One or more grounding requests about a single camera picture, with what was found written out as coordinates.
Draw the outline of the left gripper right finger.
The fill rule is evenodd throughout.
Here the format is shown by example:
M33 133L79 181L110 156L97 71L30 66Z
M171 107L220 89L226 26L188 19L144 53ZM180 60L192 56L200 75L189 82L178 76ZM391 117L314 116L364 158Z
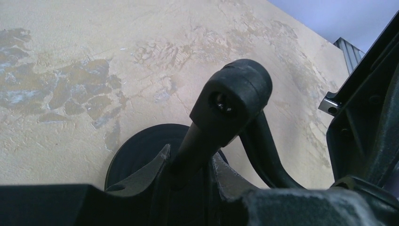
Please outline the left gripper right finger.
M212 159L223 226L396 226L399 202L389 192L347 176L327 190L260 189L219 154Z

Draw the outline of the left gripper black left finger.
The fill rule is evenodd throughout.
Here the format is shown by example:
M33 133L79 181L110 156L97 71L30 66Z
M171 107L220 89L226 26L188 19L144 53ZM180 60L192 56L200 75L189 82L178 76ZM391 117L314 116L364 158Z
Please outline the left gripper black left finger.
M143 168L101 191L88 184L2 186L3 226L164 226L170 145Z

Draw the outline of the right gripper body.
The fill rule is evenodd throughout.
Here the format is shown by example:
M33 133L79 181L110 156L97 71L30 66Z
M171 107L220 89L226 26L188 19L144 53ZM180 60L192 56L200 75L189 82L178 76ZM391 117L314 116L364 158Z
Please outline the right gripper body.
M333 116L326 138L334 178L356 176L398 197L398 15L319 108Z

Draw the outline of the black round base stand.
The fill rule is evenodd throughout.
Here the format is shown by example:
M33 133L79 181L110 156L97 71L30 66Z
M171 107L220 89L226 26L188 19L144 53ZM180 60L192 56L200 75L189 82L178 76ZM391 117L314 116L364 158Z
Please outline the black round base stand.
M192 124L173 158L172 187L183 188L220 148L240 137L268 187L300 188L280 162L263 111L271 93L269 73L254 60L235 60L214 73L190 113Z

